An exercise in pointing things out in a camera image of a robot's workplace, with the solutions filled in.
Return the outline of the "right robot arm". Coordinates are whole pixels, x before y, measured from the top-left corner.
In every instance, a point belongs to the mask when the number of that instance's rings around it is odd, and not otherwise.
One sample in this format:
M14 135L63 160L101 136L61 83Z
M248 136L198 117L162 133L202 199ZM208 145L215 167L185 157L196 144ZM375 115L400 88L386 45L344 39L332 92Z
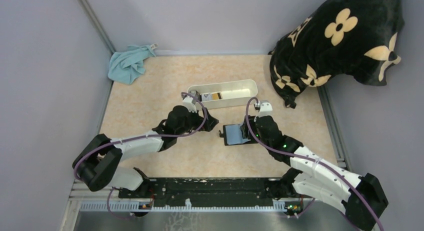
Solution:
M337 209L362 231L384 230L380 217L389 202L375 175L360 175L330 163L299 140L283 134L270 115L246 115L243 129L275 160L289 166L282 182L291 193Z

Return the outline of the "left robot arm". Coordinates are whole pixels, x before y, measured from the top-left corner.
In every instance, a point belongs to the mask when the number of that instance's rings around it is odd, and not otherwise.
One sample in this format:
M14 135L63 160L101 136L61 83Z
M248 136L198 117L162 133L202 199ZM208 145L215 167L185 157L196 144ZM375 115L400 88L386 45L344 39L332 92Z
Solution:
M211 132L219 120L207 108L202 113L177 105L157 127L143 135L109 138L98 134L72 163L74 175L92 192L108 186L135 191L148 177L138 168L128 169L119 164L143 154L165 151L175 145L178 138L195 132Z

